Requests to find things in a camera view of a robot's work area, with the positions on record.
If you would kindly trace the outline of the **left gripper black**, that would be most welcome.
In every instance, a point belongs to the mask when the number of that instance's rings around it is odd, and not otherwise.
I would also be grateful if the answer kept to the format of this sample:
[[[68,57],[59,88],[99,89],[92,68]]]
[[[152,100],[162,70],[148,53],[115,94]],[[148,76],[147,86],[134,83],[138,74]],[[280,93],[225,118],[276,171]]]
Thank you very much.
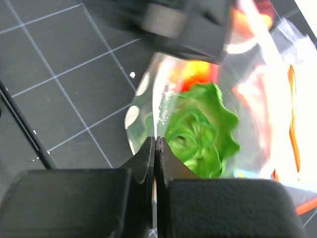
[[[96,15],[144,37],[162,53],[220,64],[233,25],[232,0],[86,0]]]

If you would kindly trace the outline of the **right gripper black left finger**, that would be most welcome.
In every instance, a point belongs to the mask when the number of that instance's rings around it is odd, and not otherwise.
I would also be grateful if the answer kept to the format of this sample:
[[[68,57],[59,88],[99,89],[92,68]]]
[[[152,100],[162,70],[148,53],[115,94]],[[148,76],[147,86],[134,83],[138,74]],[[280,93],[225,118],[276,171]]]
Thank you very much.
[[[146,238],[153,227],[155,139],[117,169],[20,173],[0,205],[3,238]]]

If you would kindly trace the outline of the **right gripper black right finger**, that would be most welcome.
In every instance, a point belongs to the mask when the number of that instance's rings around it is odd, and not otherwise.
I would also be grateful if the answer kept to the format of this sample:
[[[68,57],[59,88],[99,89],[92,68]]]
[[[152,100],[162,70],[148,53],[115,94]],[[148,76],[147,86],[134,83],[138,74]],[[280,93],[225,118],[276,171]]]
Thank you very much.
[[[285,187],[266,179],[202,179],[156,141],[160,238],[304,238]]]

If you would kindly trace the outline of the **orange red tomato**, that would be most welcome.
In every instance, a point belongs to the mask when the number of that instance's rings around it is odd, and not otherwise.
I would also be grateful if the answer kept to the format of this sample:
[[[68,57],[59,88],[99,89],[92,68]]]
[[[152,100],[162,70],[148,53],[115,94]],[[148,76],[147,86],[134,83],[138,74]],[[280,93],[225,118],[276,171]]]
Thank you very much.
[[[172,70],[169,82],[177,84],[181,81],[180,77],[183,76],[181,91],[186,92],[197,83],[217,83],[218,68],[219,65],[205,61],[187,61],[183,68],[177,66]]]

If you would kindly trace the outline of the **green lettuce head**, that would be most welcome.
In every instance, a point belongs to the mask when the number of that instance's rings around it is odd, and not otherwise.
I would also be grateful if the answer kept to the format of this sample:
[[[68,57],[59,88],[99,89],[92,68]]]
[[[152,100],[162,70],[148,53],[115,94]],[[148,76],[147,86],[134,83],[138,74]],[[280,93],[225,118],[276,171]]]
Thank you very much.
[[[238,116],[228,110],[220,88],[197,83],[179,94],[164,137],[173,154],[197,176],[221,177],[227,159],[240,151],[233,132]]]

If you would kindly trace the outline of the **clear dotted zip bag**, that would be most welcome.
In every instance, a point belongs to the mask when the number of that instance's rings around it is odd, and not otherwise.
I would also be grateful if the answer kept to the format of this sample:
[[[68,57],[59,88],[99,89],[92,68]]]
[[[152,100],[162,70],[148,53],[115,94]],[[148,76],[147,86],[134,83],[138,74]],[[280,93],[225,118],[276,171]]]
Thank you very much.
[[[158,49],[125,116],[205,179],[271,179],[317,206],[317,49],[267,0],[131,0]]]

